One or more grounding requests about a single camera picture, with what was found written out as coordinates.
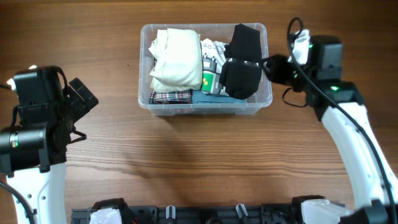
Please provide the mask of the plaid flannel shirt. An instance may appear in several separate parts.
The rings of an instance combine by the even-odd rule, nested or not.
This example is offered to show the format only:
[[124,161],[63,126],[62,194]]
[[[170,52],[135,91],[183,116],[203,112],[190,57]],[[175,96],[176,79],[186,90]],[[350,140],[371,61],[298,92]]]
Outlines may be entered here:
[[167,93],[153,91],[150,94],[149,103],[152,105],[192,104],[192,91],[184,90]]

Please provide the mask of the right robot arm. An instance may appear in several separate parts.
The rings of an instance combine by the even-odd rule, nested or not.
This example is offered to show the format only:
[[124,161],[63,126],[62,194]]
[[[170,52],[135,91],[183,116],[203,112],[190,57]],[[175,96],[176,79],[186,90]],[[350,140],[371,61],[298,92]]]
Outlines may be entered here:
[[296,223],[397,223],[397,177],[373,134],[364,99],[341,79],[343,44],[337,37],[287,36],[289,57],[262,61],[268,79],[305,92],[305,104],[334,140],[354,195],[350,210],[318,195],[295,197]]

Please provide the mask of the white pixel-print t-shirt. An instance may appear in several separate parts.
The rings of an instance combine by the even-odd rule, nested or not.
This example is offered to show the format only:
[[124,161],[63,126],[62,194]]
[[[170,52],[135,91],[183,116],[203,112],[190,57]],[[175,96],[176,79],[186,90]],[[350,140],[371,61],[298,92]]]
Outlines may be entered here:
[[201,41],[203,64],[201,91],[204,94],[228,95],[225,92],[225,87],[220,83],[222,67],[226,62],[226,57],[224,56],[225,45],[223,42],[210,39]]

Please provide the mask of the beige cloth garment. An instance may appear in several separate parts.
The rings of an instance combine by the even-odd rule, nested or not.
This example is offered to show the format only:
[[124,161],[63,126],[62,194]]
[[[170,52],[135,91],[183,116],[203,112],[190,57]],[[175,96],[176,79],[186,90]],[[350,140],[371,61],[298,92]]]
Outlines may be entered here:
[[202,54],[200,35],[190,29],[158,30],[149,47],[155,59],[150,87],[159,93],[200,90]]

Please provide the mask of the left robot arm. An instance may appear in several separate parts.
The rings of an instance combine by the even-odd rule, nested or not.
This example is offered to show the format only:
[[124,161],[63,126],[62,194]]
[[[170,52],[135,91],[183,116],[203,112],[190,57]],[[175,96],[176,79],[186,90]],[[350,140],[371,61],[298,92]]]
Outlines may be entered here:
[[67,146],[84,141],[75,124],[98,103],[55,65],[17,72],[5,89],[17,94],[11,125],[1,131],[1,187],[13,196],[19,223],[66,223]]

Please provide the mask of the blue denim jeans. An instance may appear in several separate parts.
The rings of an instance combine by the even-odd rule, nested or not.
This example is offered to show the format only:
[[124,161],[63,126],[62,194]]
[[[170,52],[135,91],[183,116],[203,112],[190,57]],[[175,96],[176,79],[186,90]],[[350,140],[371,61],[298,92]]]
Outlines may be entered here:
[[224,95],[212,95],[204,94],[201,91],[192,91],[192,103],[193,104],[204,104],[204,103],[247,103],[247,100],[239,100],[230,96]]

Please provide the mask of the black taped garment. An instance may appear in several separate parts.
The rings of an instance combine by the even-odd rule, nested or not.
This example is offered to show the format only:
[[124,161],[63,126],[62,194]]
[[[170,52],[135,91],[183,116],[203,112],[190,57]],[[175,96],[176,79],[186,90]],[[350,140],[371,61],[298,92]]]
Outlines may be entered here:
[[220,83],[225,92],[232,98],[249,98],[257,92],[262,76],[260,32],[243,24],[236,25],[231,42],[225,45],[224,56]]

